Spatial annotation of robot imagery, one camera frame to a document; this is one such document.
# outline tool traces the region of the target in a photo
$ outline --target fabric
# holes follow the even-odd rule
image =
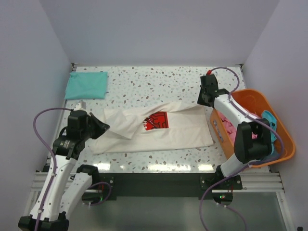
[[[234,144],[235,142],[235,137],[236,137],[236,128],[232,125],[232,123],[226,118],[226,116],[218,111],[218,115],[220,117],[220,119],[222,120],[223,126],[225,127],[230,140],[232,141],[232,143]],[[257,135],[252,133],[252,138],[255,139],[257,138]]]
[[[93,154],[145,152],[213,145],[201,105],[171,102],[127,110],[104,109],[110,129],[90,146]]]
[[[72,72],[66,86],[65,99],[104,99],[107,78],[107,72]]]

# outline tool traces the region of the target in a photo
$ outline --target gray wall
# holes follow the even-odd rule
[[[295,157],[278,165],[297,226],[308,228],[308,1],[280,0],[244,65],[247,86],[262,91],[291,133]]]
[[[63,102],[70,62],[38,0],[0,1],[1,230],[16,231],[46,149],[32,129],[42,109]],[[51,142],[58,113],[39,120]]]
[[[40,0],[71,62],[244,63],[279,0]]]

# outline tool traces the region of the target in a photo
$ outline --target teal cloth in basket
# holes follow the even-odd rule
[[[107,88],[107,72],[72,72],[68,80],[65,99],[104,99]]]

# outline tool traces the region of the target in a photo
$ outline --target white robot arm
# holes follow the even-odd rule
[[[261,160],[271,154],[270,131],[252,119],[260,120],[266,125],[269,125],[269,121],[250,114],[232,96],[229,98],[229,92],[226,89],[218,89],[215,75],[201,76],[198,104],[217,109],[237,128],[234,154],[225,163],[217,167],[214,181],[228,177],[247,163]],[[247,115],[252,119],[240,113],[239,109],[247,112]],[[252,139],[252,132],[257,135],[256,139]]]
[[[29,216],[19,220],[18,227],[22,231],[67,231],[68,218],[82,194],[100,181],[97,167],[82,165],[77,169],[72,184],[64,192],[86,140],[97,139],[109,129],[109,125],[98,120],[93,114],[88,114],[79,103],[70,113],[65,129],[66,135],[63,135],[64,130],[61,131],[59,138],[53,143],[56,170],[54,172],[55,164],[52,161],[36,204]]]

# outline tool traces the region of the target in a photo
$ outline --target orange basket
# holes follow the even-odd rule
[[[232,96],[239,105],[247,109],[249,112],[258,115],[259,117],[261,117],[261,114],[264,110],[270,111],[277,119],[277,133],[280,135],[284,143],[284,152],[278,160],[252,167],[263,167],[290,159],[295,153],[294,141],[292,140],[291,136],[283,126],[281,120],[274,112],[264,95],[257,90],[244,89],[234,92]],[[210,121],[221,144],[221,147],[225,153],[225,156],[227,159],[229,159],[234,153],[233,143],[225,127],[223,126],[222,120],[220,119],[216,109],[213,109]],[[274,142],[274,145],[276,150],[280,152],[281,144],[279,140],[276,140]]]

